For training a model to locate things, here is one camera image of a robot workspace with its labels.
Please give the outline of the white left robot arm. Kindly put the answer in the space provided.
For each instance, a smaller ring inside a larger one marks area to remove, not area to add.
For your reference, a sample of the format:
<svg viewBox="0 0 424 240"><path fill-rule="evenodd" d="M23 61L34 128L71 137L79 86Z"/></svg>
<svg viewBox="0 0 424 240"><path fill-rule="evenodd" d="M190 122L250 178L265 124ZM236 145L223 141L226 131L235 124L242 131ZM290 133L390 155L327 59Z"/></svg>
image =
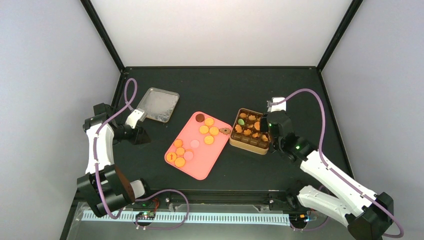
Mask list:
<svg viewBox="0 0 424 240"><path fill-rule="evenodd" d="M115 142L128 141L133 145L150 143L151 139L141 123L146 112L136 108L125 123L118 124L115 117L122 113L105 103L93 107L94 115L87 118L83 130L88 137L89 157L85 174L77 179L77 189L99 218L117 219L127 205L135 203L149 191L143 179L129 181L115 164Z"/></svg>

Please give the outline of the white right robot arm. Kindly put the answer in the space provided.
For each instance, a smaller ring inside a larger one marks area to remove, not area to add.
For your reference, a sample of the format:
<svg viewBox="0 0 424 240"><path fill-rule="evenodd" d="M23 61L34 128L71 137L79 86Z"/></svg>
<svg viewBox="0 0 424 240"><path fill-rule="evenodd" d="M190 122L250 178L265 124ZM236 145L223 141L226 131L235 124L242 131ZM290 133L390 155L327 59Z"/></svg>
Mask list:
<svg viewBox="0 0 424 240"><path fill-rule="evenodd" d="M329 193L311 185L286 193L285 204L317 210L345 226L356 240L381 240L394 222L394 201L385 192L377 194L356 182L331 163L307 139L295 134L284 110L264 114L260 131L269 134L270 149L309 174Z"/></svg>

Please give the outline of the gold cookie tin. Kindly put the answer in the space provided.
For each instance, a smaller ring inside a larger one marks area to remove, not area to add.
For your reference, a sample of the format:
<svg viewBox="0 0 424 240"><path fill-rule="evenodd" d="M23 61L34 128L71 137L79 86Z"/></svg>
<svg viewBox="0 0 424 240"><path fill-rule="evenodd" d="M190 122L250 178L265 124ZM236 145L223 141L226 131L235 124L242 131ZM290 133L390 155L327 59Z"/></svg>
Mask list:
<svg viewBox="0 0 424 240"><path fill-rule="evenodd" d="M260 132L260 118L263 114L246 108L240 108L230 134L229 143L237 148L265 155L270 146L268 132ZM238 119L244 119L245 125L239 125Z"/></svg>

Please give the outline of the green sandwich cookie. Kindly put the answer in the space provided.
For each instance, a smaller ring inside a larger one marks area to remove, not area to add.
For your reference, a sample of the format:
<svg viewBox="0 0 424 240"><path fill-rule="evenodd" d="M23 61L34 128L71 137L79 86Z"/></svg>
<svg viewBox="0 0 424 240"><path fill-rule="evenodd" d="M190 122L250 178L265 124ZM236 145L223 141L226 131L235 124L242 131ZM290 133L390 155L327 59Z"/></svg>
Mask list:
<svg viewBox="0 0 424 240"><path fill-rule="evenodd" d="M239 119L237 120L237 123L238 123L239 125L241 125L241 126L244 126L244 125L246 124L245 120L244 120L244 119L242 119L242 118L239 118Z"/></svg>

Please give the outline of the silver metal tin lid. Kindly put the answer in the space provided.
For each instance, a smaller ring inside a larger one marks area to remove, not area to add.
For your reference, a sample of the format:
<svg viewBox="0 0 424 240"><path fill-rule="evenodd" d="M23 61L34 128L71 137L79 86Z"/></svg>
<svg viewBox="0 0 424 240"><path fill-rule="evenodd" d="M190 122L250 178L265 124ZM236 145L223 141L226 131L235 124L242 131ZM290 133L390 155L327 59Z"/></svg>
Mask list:
<svg viewBox="0 0 424 240"><path fill-rule="evenodd" d="M136 108L143 110L148 119L167 123L179 98L180 95L177 92L151 87L146 91Z"/></svg>

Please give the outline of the yellow biscuit red cross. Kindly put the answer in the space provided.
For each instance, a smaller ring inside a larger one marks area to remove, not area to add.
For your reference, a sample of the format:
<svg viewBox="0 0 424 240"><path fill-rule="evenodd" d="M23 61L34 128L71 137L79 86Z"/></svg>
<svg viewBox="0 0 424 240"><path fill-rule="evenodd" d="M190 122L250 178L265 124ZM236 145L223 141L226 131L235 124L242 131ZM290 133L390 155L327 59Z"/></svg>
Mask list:
<svg viewBox="0 0 424 240"><path fill-rule="evenodd" d="M175 152L168 152L165 155L165 159L169 163L173 163L178 158L177 154Z"/></svg>

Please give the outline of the round swirl tan cookie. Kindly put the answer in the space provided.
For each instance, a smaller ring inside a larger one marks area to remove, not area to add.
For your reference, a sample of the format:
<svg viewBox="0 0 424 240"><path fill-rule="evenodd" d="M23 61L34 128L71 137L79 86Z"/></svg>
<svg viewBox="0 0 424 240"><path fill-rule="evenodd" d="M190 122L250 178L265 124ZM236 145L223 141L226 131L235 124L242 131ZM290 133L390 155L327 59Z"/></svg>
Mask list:
<svg viewBox="0 0 424 240"><path fill-rule="evenodd" d="M181 148L181 147L183 146L183 141L182 141L181 139L176 139L176 140L173 142L173 145L174 145L176 148Z"/></svg>

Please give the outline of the round plain tan cookie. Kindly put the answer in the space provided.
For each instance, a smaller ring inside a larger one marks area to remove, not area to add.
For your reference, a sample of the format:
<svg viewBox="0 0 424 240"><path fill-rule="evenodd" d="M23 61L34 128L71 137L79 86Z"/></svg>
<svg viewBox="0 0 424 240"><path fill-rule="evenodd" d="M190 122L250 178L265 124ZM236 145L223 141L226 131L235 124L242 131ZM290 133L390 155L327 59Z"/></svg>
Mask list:
<svg viewBox="0 0 424 240"><path fill-rule="evenodd" d="M185 149L183 148L183 147L178 147L176 150L175 150L175 153L176 153L176 155L177 156L183 156L184 154L185 154Z"/></svg>

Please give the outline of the pink sandwich cookie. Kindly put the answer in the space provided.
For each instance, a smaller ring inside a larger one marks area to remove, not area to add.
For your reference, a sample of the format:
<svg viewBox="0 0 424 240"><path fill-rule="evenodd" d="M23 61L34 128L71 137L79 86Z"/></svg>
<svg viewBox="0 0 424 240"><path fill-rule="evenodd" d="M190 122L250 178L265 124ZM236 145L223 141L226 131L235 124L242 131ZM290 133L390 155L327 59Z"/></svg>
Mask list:
<svg viewBox="0 0 424 240"><path fill-rule="evenodd" d="M196 149L196 148L198 148L199 146L200 146L200 142L199 142L198 140L196 140L196 139L194 139L194 140L192 140L192 141L190 142L190 147L191 147L191 148Z"/></svg>
<svg viewBox="0 0 424 240"><path fill-rule="evenodd" d="M192 159L193 159L193 157L194 157L194 153L193 153L192 151L186 151L186 152L183 154L183 158L184 158L186 161L190 161L190 160L192 160Z"/></svg>

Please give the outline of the pink plastic tray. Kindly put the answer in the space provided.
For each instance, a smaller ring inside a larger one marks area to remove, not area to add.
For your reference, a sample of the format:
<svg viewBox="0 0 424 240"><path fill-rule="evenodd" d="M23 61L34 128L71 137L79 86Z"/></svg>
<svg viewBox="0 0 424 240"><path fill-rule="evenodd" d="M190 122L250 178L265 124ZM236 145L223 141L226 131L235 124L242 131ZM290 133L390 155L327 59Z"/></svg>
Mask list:
<svg viewBox="0 0 424 240"><path fill-rule="evenodd" d="M211 127L217 127L217 128L230 128L232 127L211 116L204 112L197 111L192 114L192 116L188 119L185 126L182 128L180 133L177 135L176 139L181 139L183 141L182 147L185 149L185 151L192 151L194 156L192 160L186 160L186 163L183 167L176 167L174 162L168 162L166 161L166 154L169 152L176 153L177 147L174 146L174 141L168 148L168 150L164 154L164 160L169 165L179 169L180 171L184 172L185 174L193 177L196 180L204 180L212 170L214 164L216 163L218 157L220 156L222 150L226 146L227 142L229 141L230 135L225 135L219 132L218 135L213 136L214 137L214 143L211 145L207 145L204 143L204 137L207 135L210 135L210 133L207 134L201 134L199 132L199 128L203 125L205 125L204 122L197 122L195 120L195 116L197 114L204 114L205 119L206 118L213 118L214 124ZM200 145L198 148L192 148L190 146L190 142L192 140L198 140L200 142Z"/></svg>

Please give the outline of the dark chocolate round cookie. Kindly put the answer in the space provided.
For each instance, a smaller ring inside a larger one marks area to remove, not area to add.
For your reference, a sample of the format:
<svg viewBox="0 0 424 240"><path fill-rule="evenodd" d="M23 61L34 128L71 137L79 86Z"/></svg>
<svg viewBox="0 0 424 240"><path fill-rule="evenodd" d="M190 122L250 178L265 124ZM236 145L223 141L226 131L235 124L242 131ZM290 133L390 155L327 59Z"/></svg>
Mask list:
<svg viewBox="0 0 424 240"><path fill-rule="evenodd" d="M204 122L204 121L205 121L205 116L204 116L204 114L202 114L202 113L197 114L197 115L195 116L195 120L196 120L198 123L202 123L202 122Z"/></svg>

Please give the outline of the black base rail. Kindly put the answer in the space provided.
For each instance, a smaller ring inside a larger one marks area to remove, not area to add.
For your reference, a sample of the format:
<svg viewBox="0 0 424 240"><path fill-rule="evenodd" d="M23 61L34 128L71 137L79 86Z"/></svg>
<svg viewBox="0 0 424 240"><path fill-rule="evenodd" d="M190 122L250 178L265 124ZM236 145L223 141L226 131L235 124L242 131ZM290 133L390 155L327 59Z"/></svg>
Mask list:
<svg viewBox="0 0 424 240"><path fill-rule="evenodd" d="M271 211L283 211L289 214L303 214L310 208L301 206L296 202L294 193L289 191L236 191L236 190L180 190L188 199L190 205L253 205L268 206ZM159 208L165 209L170 204L185 204L183 196L176 192L160 193L153 199L159 201ZM153 200L147 203L135 203L138 209L153 209ZM79 203L85 203L82 195L77 190L71 204L71 209L76 209Z"/></svg>

